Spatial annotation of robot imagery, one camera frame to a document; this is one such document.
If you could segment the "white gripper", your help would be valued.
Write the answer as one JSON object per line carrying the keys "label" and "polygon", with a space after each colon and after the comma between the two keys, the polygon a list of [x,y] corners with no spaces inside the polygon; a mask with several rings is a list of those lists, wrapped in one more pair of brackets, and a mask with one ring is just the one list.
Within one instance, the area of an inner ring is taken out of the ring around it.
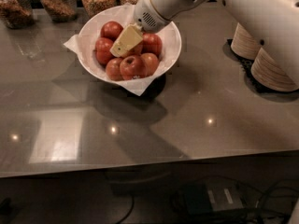
{"label": "white gripper", "polygon": [[135,5],[134,24],[127,25],[114,41],[110,52],[115,57],[121,57],[136,47],[142,40],[141,28],[146,33],[158,33],[169,21],[163,18],[150,0],[139,0]]}

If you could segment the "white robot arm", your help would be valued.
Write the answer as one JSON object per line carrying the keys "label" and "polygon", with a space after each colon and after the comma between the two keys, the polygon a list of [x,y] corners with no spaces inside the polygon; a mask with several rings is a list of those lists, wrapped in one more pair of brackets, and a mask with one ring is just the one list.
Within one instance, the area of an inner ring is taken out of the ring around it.
{"label": "white robot arm", "polygon": [[[182,11],[206,0],[139,0],[133,24],[158,33]],[[299,84],[299,0],[216,0]]]}

